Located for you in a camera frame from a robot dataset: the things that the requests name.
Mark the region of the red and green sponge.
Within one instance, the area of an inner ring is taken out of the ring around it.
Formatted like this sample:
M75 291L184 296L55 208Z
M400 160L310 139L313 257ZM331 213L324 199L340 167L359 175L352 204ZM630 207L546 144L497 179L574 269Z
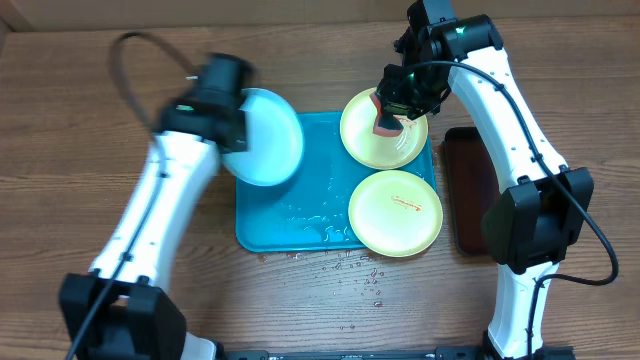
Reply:
M381 137L397 137L404 130L401 122L390 113L383 110L381 101L376 94L372 92L370 99L376 108L376 117L373 123L373 134Z

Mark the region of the light blue plate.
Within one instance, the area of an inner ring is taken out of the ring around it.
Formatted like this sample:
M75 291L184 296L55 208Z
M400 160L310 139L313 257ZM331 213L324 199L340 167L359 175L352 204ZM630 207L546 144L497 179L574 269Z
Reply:
M237 179L255 186L284 183L299 168L304 134L294 108L280 95L261 88L243 90L241 109L246 115L247 150L222 156Z

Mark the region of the yellow plate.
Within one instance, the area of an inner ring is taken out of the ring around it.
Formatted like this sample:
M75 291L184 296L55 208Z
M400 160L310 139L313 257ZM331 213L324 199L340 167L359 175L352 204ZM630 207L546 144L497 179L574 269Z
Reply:
M344 108L340 137L347 152L359 163L377 170L400 168L413 161L426 145L429 133L425 115L416 120L395 115L401 132L386 137L374 133L380 102L374 100L376 88L355 95Z
M443 209L434 188L401 170L376 172L353 191L349 224L368 249L387 257L409 257L437 239Z

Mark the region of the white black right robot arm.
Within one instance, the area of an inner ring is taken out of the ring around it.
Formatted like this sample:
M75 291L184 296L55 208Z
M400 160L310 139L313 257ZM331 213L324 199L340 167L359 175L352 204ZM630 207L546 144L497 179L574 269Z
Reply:
M512 74L504 41L486 15L460 19L447 1L416 1L373 96L373 131L392 137L400 117L437 113L455 94L474 121L499 186L481 233L498 265L496 307L481 359L572 359L541 336L546 297L567 249L577 241L593 192L536 123Z

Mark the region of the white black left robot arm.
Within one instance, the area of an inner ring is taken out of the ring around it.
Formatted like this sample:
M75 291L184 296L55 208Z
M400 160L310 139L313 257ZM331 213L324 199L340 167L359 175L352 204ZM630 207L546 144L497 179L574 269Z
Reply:
M243 59L213 54L195 84L161 110L125 212L86 275L59 292L70 359L214 359L168 296L179 244L224 153L247 147Z

